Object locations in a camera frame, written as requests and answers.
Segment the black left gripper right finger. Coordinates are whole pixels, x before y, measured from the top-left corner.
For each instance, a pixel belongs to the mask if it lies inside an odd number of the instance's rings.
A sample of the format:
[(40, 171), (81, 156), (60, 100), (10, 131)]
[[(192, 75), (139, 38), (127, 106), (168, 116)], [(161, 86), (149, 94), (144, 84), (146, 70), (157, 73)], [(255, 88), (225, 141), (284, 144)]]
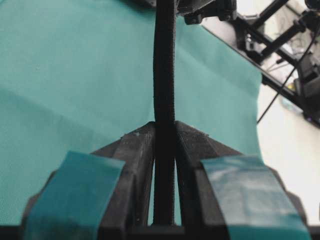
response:
[(176, 164), (189, 240), (309, 240), (294, 196), (277, 172), (181, 122)]

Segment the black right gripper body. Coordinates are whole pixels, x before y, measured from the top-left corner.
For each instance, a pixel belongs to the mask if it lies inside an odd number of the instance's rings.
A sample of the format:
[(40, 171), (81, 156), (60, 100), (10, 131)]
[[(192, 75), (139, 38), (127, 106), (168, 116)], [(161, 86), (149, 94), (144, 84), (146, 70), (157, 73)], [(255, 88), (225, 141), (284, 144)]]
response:
[(188, 25), (198, 25), (210, 17), (232, 21), (237, 15), (236, 0), (174, 0), (166, 13), (160, 14), (169, 23), (174, 23), (178, 16), (182, 16)]

